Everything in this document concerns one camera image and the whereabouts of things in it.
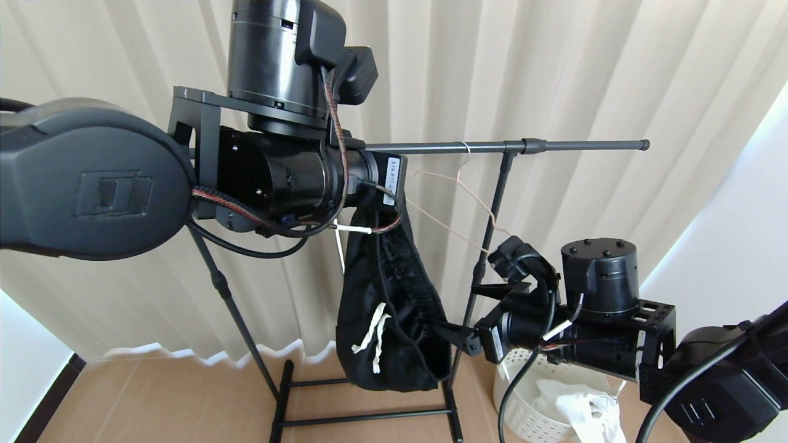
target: white label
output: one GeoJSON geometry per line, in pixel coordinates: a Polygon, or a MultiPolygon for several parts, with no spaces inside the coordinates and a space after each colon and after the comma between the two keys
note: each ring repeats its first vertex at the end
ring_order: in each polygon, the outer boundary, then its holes
{"type": "MultiPolygon", "coordinates": [[[[386,168],[386,189],[396,194],[396,185],[400,181],[400,160],[397,157],[388,158],[388,167],[386,168]]],[[[394,199],[388,195],[384,195],[383,204],[394,206],[394,199]]]]}
{"type": "Polygon", "coordinates": [[[504,349],[500,345],[500,336],[498,335],[498,328],[492,328],[492,343],[495,345],[495,354],[498,359],[504,357],[504,349]]]}

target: brown tile floor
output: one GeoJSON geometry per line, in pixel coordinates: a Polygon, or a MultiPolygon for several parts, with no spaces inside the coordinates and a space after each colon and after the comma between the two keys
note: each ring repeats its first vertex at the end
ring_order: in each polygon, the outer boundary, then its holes
{"type": "MultiPolygon", "coordinates": [[[[343,376],[334,353],[312,365],[302,364],[300,350],[288,358],[295,361],[297,380],[343,376]]],[[[266,357],[265,361],[278,381],[284,359],[266,357]]],[[[492,400],[495,367],[478,357],[463,362],[455,397],[465,441],[497,441],[492,400]]],[[[291,393],[288,419],[438,407],[442,400],[437,390],[402,394],[349,385],[299,388],[291,393]]],[[[194,357],[171,358],[161,352],[115,356],[85,368],[40,441],[260,442],[268,440],[273,409],[273,399],[253,363],[243,368],[226,362],[207,366],[194,357]]],[[[625,433],[633,441],[648,410],[648,405],[637,399],[635,386],[625,389],[621,410],[625,433]]],[[[286,430],[282,438],[284,443],[450,440],[444,415],[297,427],[286,430]]],[[[522,440],[509,433],[507,441],[522,440]]],[[[682,433],[666,417],[650,440],[683,441],[682,433]]]]}

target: baseboard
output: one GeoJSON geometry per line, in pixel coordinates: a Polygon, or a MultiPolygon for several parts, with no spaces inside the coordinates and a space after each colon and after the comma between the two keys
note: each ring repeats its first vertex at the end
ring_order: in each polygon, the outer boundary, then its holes
{"type": "Polygon", "coordinates": [[[15,443],[35,443],[41,437],[46,425],[52,419],[58,406],[65,398],[65,394],[69,393],[69,389],[76,381],[77,376],[82,372],[85,367],[85,360],[82,360],[77,354],[71,356],[69,362],[63,366],[60,375],[55,379],[46,395],[39,405],[30,415],[27,424],[24,425],[22,431],[17,436],[15,443]]]}

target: perforated basket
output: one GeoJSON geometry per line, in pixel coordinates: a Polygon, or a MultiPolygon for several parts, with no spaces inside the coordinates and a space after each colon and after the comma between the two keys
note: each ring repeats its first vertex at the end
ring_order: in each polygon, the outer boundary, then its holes
{"type": "MultiPolygon", "coordinates": [[[[496,409],[500,408],[500,401],[504,398],[511,379],[517,375],[530,355],[530,351],[515,349],[509,352],[504,361],[498,365],[493,387],[496,409]]],[[[533,401],[541,395],[537,380],[544,378],[568,385],[583,384],[611,395],[617,394],[616,389],[610,388],[608,379],[599,372],[570,364],[551,364],[548,363],[545,356],[539,356],[537,362],[515,387],[504,413],[504,423],[509,426],[509,429],[530,443],[560,443],[574,436],[574,430],[569,423],[550,419],[533,409],[533,401]]]]}

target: beige curtain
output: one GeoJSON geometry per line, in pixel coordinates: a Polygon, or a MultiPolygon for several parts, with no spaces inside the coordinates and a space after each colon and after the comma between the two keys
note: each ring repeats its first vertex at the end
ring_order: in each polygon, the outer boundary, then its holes
{"type": "MultiPolygon", "coordinates": [[[[647,152],[515,159],[500,225],[558,264],[559,248],[617,236],[641,280],[712,194],[788,79],[788,2],[335,0],[348,44],[374,49],[367,102],[340,110],[370,142],[649,138],[647,152]]],[[[229,0],[0,3],[0,93],[30,102],[91,96],[165,127],[172,86],[223,92],[229,0]]],[[[243,127],[244,116],[225,122],[243,127]]],[[[413,157],[454,175],[462,155],[413,157]]],[[[463,180],[492,197],[500,156],[463,180]]],[[[450,182],[413,177],[409,198],[479,241],[485,211],[450,182]]],[[[478,250],[411,208],[416,243],[452,320],[478,250]]],[[[249,248],[290,240],[215,233],[249,248]]],[[[497,233],[493,246],[505,239],[497,233]]],[[[213,248],[254,337],[271,348],[333,339],[341,271],[331,233],[282,260],[213,248]]],[[[489,281],[494,277],[488,275],[489,281]]],[[[159,342],[201,357],[245,354],[189,236],[118,262],[4,251],[0,285],[82,356],[159,342]]],[[[478,314],[487,308],[480,306],[478,314]]]]}

